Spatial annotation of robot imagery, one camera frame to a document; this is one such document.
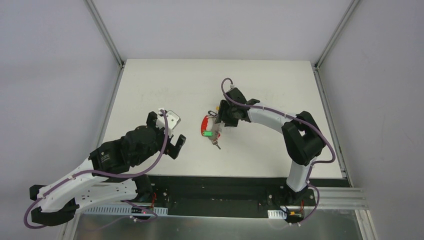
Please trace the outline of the key with black tag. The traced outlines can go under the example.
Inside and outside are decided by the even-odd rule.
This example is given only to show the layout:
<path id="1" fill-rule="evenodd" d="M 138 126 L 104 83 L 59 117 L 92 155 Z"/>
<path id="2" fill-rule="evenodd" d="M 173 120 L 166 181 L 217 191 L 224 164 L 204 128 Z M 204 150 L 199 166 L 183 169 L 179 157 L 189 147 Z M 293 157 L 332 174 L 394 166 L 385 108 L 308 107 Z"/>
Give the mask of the key with black tag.
<path id="1" fill-rule="evenodd" d="M 217 117 L 217 115 L 218 115 L 216 112 L 214 112 L 214 111 L 212 111 L 212 110 L 209 110 L 209 111 L 207 112 L 207 114 L 208 114 L 209 116 L 213 117 L 213 118 L 216 118 L 216 117 Z"/>

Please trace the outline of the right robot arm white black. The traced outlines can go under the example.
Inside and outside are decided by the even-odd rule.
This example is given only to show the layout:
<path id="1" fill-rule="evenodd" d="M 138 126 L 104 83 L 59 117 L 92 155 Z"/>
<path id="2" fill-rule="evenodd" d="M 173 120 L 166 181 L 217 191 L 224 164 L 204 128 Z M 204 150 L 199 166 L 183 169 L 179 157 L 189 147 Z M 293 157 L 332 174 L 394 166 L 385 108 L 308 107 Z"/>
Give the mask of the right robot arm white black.
<path id="1" fill-rule="evenodd" d="M 226 127 L 237 127 L 239 121 L 259 124 L 282 134 L 292 160 L 282 197 L 290 205 L 298 204 L 308 190 L 312 163 L 325 147 L 312 115 L 302 111 L 289 117 L 275 109 L 267 109 L 257 99 L 246 100 L 242 92 L 234 87 L 224 93 L 215 122 L 223 123 Z"/>

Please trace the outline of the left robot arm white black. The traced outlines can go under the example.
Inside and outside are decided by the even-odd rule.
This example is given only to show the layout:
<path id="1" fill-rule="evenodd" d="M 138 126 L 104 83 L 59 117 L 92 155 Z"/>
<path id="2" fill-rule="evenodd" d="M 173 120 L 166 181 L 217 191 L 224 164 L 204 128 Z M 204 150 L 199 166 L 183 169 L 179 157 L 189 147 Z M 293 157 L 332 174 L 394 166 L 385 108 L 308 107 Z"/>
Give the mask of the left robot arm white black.
<path id="1" fill-rule="evenodd" d="M 85 210 L 111 202 L 154 202 L 148 171 L 130 170 L 152 156 L 176 159 L 186 141 L 180 135 L 175 144 L 171 142 L 180 122 L 171 110 L 152 111 L 145 125 L 102 143 L 66 176 L 49 185 L 31 186 L 32 204 L 25 211 L 24 225 L 29 229 L 59 226 Z"/>

